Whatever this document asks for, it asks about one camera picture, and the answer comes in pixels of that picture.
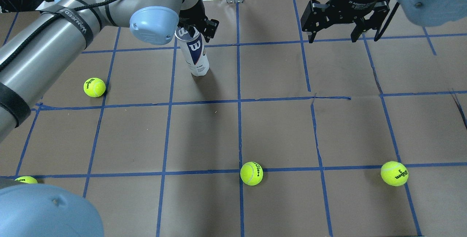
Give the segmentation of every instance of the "grid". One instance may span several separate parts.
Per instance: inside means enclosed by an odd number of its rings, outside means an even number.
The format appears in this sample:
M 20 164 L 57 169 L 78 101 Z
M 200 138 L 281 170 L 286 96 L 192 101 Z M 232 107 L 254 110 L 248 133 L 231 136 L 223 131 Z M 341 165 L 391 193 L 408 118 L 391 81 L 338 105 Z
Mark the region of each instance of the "grid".
M 137 48 L 137 49 L 117 49 L 117 44 L 119 41 L 119 36 L 120 36 L 120 28 L 118 29 L 117 32 L 117 37 L 115 39 L 115 44 L 112 50 L 100 50 L 100 51 L 83 51 L 84 54 L 90 54 L 90 53 L 112 53 L 112 59 L 110 62 L 110 68 L 108 71 L 108 77 L 107 77 L 107 86 L 109 85 L 111 75 L 112 75 L 112 67 L 113 67 L 113 62 L 115 59 L 115 54 L 118 52 L 125 52 L 125 51 L 145 51 L 145 50 L 173 50 L 173 61 L 172 61 L 172 75 L 171 75 L 171 84 L 170 84 L 170 99 L 169 102 L 162 102 L 158 104 L 110 104 L 107 105 L 105 104 L 107 94 L 104 95 L 102 105 L 100 106 L 92 106 L 92 107 L 51 107 L 47 106 L 42 103 L 37 104 L 36 109 L 32 109 L 32 111 L 35 113 L 34 120 L 32 122 L 32 126 L 30 128 L 30 131 L 28 133 L 28 137 L 24 143 L 23 151 L 20 157 L 20 160 L 18 162 L 18 166 L 16 169 L 16 174 L 15 176 L 3 176 L 7 178 L 16 178 L 19 175 L 20 168 L 22 165 L 23 158 L 25 156 L 25 153 L 27 152 L 28 148 L 28 143 L 30 140 L 30 136 L 33 132 L 33 129 L 35 127 L 36 120 L 39 116 L 39 114 L 42 111 L 52 111 L 52 110 L 86 110 L 86 109 L 100 109 L 100 115 L 99 115 L 99 121 L 98 125 L 96 127 L 96 132 L 95 132 L 95 137 L 92 145 L 92 152 L 91 152 L 91 157 L 89 160 L 89 167 L 87 170 L 86 174 L 35 174 L 35 177 L 37 178 L 85 178 L 85 188 L 83 192 L 83 197 L 86 197 L 87 194 L 87 189 L 89 185 L 89 179 L 93 177 L 130 177 L 130 176 L 160 176 L 161 177 L 161 184 L 160 184 L 160 197 L 159 197 L 159 204 L 158 204 L 158 216 L 157 216 L 157 231 L 156 231 L 156 236 L 160 235 L 160 228 L 161 228 L 161 217 L 163 216 L 162 214 L 162 204 L 163 204 L 163 194 L 164 194 L 164 188 L 165 188 L 165 177 L 166 176 L 174 176 L 174 175 L 186 175 L 186 174 L 231 174 L 231 173 L 238 173 L 240 170 L 240 167 L 242 167 L 243 164 L 243 158 L 242 158 L 242 103 L 243 102 L 257 102 L 257 101 L 293 101 L 293 100 L 310 100 L 314 101 L 315 99 L 324 99 L 324 100 L 350 100 L 352 99 L 350 96 L 298 96 L 298 97 L 280 97 L 280 98 L 261 98 L 261 99 L 242 99 L 240 95 L 240 47 L 241 46 L 255 46 L 255 45 L 274 45 L 274 44 L 296 44 L 300 43 L 301 46 L 301 52 L 302 52 L 302 60 L 303 60 L 303 65 L 304 65 L 304 71 L 305 71 L 305 80 L 306 80 L 306 86 L 309 92 L 311 94 L 313 93 L 312 86 L 310 86 L 310 79 L 309 79 L 309 74 L 308 74 L 308 67 L 307 67 L 307 60 L 305 57 L 305 44 L 308 43 L 306 39 L 303 39 L 302 33 L 300 30 L 300 22 L 299 22 L 299 14 L 298 14 L 298 9 L 297 9 L 297 3 L 296 0 L 293 0 L 293 6 L 295 10 L 295 15 L 297 18 L 297 30 L 298 34 L 300 36 L 299 41 L 276 41 L 276 42 L 260 42 L 260 43 L 241 43 L 240 42 L 240 18 L 239 18 L 239 4 L 236 4 L 236 43 L 232 44 L 212 44 L 212 45 L 206 45 L 207 48 L 211 47 L 223 47 L 223 46 L 235 46 L 236 47 L 236 52 L 237 52 L 237 99 L 236 100 L 216 100 L 216 101 L 187 101 L 187 102 L 174 102 L 173 101 L 173 92 L 174 92 L 174 79 L 175 79 L 175 60 L 177 58 L 177 49 L 180 47 L 177 46 L 177 41 L 175 40 L 174 46 L 171 47 L 155 47 L 155 48 Z M 10 29 L 8 31 L 8 34 L 5 38 L 4 44 L 8 41 L 8 38 L 10 36 L 10 33 L 12 31 L 12 28 L 15 24 L 15 21 L 17 19 L 18 14 L 16 14 L 15 18 L 13 19 L 13 22 L 10 26 Z M 431 42 L 432 38 L 444 38 L 444 37 L 450 37 L 450 36 L 467 36 L 467 33 L 457 33 L 457 34 L 428 34 L 427 30 L 423 28 L 425 35 L 424 36 L 384 36 L 381 38 L 381 41 L 384 41 L 384 39 L 415 39 L 415 38 L 425 38 L 427 39 L 427 42 L 431 48 L 431 51 L 433 55 L 436 55 L 436 51 L 433 47 L 433 44 Z M 391 119 L 390 119 L 390 114 L 387 110 L 386 107 L 386 101 L 385 98 L 387 97 L 396 97 L 396 96 L 432 96 L 432 95 L 439 95 L 439 94 L 467 94 L 467 90 L 445 90 L 445 91 L 436 91 L 436 92 L 420 92 L 420 93 L 384 93 L 383 89 L 380 85 L 380 82 L 378 80 L 378 75 L 377 75 L 377 70 L 375 68 L 375 65 L 372 60 L 372 54 L 370 52 L 370 49 L 368 47 L 367 43 L 368 38 L 363 34 L 362 38 L 359 39 L 359 41 L 363 41 L 365 44 L 365 48 L 367 51 L 368 55 L 368 60 L 369 60 L 369 65 L 371 66 L 373 70 L 373 74 L 375 76 L 375 84 L 378 87 L 379 90 L 379 97 L 381 100 L 381 104 L 384 110 L 384 114 L 386 117 L 387 125 L 390 131 L 390 136 L 392 139 L 392 143 L 394 146 L 394 151 L 395 151 L 395 156 L 397 157 L 397 161 L 402 162 L 403 160 L 401 159 L 399 155 L 399 150 L 397 147 L 397 140 L 394 135 L 394 131 L 392 128 L 391 124 Z M 316 39 L 315 42 L 332 42 L 332 41 L 350 41 L 350 39 Z M 195 170 L 195 171 L 167 171 L 167 153 L 168 153 L 168 144 L 169 144 L 169 131 L 170 131 L 170 119 L 171 119 L 171 113 L 172 113 L 172 106 L 173 105 L 191 105 L 191 104 L 237 104 L 238 106 L 238 144 L 239 144 L 239 149 L 238 149 L 238 156 L 239 156 L 239 167 L 238 169 L 220 169 L 220 170 Z M 154 106 L 167 106 L 168 107 L 168 117 L 167 117 L 167 123 L 166 123 L 166 134 L 165 134 L 165 148 L 164 148 L 164 154 L 163 154 L 163 166 L 162 166 L 162 171 L 161 172 L 131 172 L 131 173 L 115 173 L 115 174 L 93 174 L 91 173 L 92 170 L 92 164 L 93 164 L 93 159 L 94 159 L 94 154 L 95 154 L 95 149 L 99 137 L 99 132 L 100 132 L 100 125 L 102 121 L 102 117 L 104 114 L 105 109 L 108 108 L 124 108 L 124 107 L 154 107 Z M 317 167 L 289 167 L 289 168 L 265 168 L 264 172 L 290 172 L 290 171 L 320 171 L 320 176 L 321 176 L 321 182 L 322 182 L 322 191 L 323 191 L 323 197 L 324 197 L 324 204 L 325 204 L 325 212 L 326 212 L 326 218 L 327 218 L 327 227 L 329 231 L 329 235 L 333 236 L 332 232 L 332 217 L 330 215 L 330 210 L 329 210 L 329 203 L 327 199 L 327 187 L 326 187 L 326 180 L 325 180 L 325 171 L 330 171 L 330 170 L 360 170 L 360 169 L 379 169 L 381 166 L 376 165 L 376 166 L 324 166 L 320 154 L 320 147 L 319 147 L 319 140 L 317 134 L 320 132 L 320 127 L 317 125 L 316 121 L 316 114 L 315 114 L 315 108 L 313 102 L 310 105 L 310 114 L 312 116 L 312 127 L 313 127 L 313 132 L 315 135 L 315 144 L 316 144 L 316 149 L 317 149 L 317 158 L 319 165 Z M 455 167 L 455 166 L 467 166 L 467 162 L 448 162 L 448 163 L 406 163 L 406 167 L 408 168 L 417 168 L 417 167 Z M 410 188 L 409 184 L 405 184 L 405 192 L 407 195 L 408 203 L 410 205 L 410 210 L 412 211 L 412 217 L 414 220 L 414 224 L 416 227 L 417 235 L 421 236 L 422 235 L 422 229 L 419 226 L 418 220 L 417 220 L 417 214 L 416 210 L 414 208 L 414 205 L 412 203 L 412 197 L 410 194 Z M 240 233 L 241 236 L 245 236 L 245 225 L 244 225 L 244 207 L 243 207 L 243 183 L 241 179 L 239 179 L 239 196 L 240 196 Z

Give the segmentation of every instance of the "tennis ball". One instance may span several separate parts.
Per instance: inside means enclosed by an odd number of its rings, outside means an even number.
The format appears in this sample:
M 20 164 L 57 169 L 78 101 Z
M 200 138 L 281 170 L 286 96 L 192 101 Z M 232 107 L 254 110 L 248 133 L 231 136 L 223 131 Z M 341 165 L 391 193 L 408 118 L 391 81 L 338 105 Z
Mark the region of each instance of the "tennis ball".
M 100 78 L 90 78 L 86 80 L 83 89 L 90 97 L 100 97 L 105 92 L 105 83 Z
M 391 186 L 401 186 L 409 179 L 409 172 L 397 161 L 389 161 L 381 167 L 381 178 Z
M 254 186 L 260 183 L 262 176 L 262 167 L 256 162 L 247 162 L 240 170 L 240 178 L 242 178 L 246 185 Z
M 22 176 L 15 180 L 17 182 L 24 182 L 24 183 L 32 183 L 32 184 L 37 183 L 37 180 L 31 176 Z

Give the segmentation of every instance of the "yellow object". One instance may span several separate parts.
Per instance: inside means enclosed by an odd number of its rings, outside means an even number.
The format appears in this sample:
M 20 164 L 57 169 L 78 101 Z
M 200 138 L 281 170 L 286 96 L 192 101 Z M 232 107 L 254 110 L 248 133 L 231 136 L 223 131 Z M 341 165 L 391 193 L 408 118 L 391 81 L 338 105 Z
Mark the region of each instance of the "yellow object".
M 86 80 L 83 89 L 90 97 L 100 97 L 105 92 L 105 83 L 100 78 L 90 78 Z
M 402 163 L 389 161 L 381 167 L 381 178 L 391 186 L 401 186 L 409 179 L 409 172 Z
M 37 180 L 34 179 L 31 176 L 22 176 L 22 177 L 19 177 L 18 179 L 15 179 L 15 180 L 17 182 L 24 182 L 24 183 L 30 183 L 30 184 L 37 183 Z
M 242 178 L 246 185 L 254 186 L 260 183 L 262 176 L 262 167 L 256 162 L 247 162 L 240 170 L 240 178 Z

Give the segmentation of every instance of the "white can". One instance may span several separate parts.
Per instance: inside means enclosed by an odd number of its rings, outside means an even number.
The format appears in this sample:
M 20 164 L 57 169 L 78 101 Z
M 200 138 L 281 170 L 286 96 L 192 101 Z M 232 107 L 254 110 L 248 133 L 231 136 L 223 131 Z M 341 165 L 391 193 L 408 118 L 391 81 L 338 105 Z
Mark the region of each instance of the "white can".
M 178 27 L 175 36 L 180 42 L 183 57 L 192 71 L 193 76 L 204 76 L 209 70 L 209 61 L 207 60 L 203 35 L 193 28 L 195 33 L 190 33 L 185 28 Z

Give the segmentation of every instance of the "yellow tennis ball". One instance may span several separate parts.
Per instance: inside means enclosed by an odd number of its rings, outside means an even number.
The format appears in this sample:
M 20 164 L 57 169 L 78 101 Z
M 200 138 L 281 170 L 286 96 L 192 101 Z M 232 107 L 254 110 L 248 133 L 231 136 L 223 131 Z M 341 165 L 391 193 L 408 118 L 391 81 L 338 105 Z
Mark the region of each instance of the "yellow tennis ball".
M 240 170 L 240 178 L 242 178 L 246 185 L 254 186 L 260 183 L 262 176 L 262 167 L 256 162 L 247 162 Z
M 391 186 L 401 186 L 409 179 L 409 172 L 402 163 L 389 161 L 381 167 L 381 178 Z
M 86 80 L 83 89 L 90 97 L 100 97 L 105 92 L 105 83 L 100 78 L 90 78 Z
M 37 183 L 37 180 L 31 176 L 22 176 L 15 180 L 17 182 L 24 182 L 24 183 L 31 183 L 31 184 Z

